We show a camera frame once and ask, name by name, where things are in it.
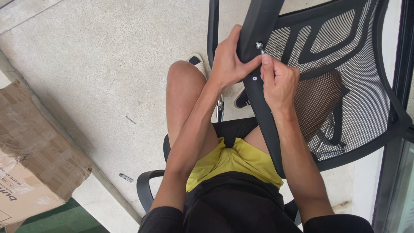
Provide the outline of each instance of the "brown cardboard box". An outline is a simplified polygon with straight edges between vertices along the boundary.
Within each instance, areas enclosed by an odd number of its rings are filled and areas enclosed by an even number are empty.
[[[66,203],[91,171],[18,81],[0,89],[0,225]]]

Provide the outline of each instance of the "black t-shirt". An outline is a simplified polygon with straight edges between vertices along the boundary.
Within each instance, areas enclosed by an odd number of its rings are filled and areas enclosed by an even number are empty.
[[[186,194],[184,213],[158,207],[142,220],[139,233],[300,233],[283,209],[278,188],[242,172],[226,172]],[[373,233],[369,222],[350,214],[308,220],[304,233]]]

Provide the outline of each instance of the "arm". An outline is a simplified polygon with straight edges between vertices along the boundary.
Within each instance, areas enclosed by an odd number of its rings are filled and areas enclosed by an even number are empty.
[[[234,26],[229,37],[216,49],[210,79],[204,86],[190,116],[181,129],[168,156],[164,178],[151,210],[171,206],[183,211],[185,186],[204,141],[208,122],[221,92],[239,82],[260,65],[260,56],[243,64],[236,55],[241,26]]]
[[[314,217],[332,215],[325,184],[296,117],[294,98],[300,72],[268,55],[262,57],[262,63],[264,95],[279,133],[283,169],[302,223]]]

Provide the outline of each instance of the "gray concrete floor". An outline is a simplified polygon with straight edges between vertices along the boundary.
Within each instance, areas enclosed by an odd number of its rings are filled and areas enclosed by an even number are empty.
[[[322,2],[327,0],[286,0],[282,13]],[[221,1],[219,41],[243,23],[249,3]],[[0,26],[0,50],[143,215],[135,183],[118,174],[136,179],[165,168],[168,67],[194,52],[208,66],[208,0],[48,0],[42,1],[44,10],[31,4],[16,10],[19,20],[6,7],[0,10],[0,22],[7,25]],[[233,107],[241,88],[239,83],[225,90],[225,120],[254,116],[251,108]],[[125,118],[127,113],[136,124]],[[323,173],[333,206],[352,200],[353,173],[353,163]],[[160,181],[152,181],[153,194]],[[287,185],[281,192],[291,198]],[[338,212],[350,213],[349,205],[340,206]]]

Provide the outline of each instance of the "thigh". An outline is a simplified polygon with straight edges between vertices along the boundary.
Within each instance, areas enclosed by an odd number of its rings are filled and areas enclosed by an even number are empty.
[[[341,88],[342,77],[337,70],[299,82],[295,97],[295,110],[303,138],[307,143],[338,104],[341,98]],[[244,138],[244,141],[269,154],[259,126],[254,128]]]
[[[193,110],[205,84],[204,75],[192,64],[186,61],[177,61],[171,65],[168,71],[166,90],[167,127],[171,147],[173,147]],[[198,159],[206,156],[218,144],[216,131],[212,123],[208,122],[208,130]]]

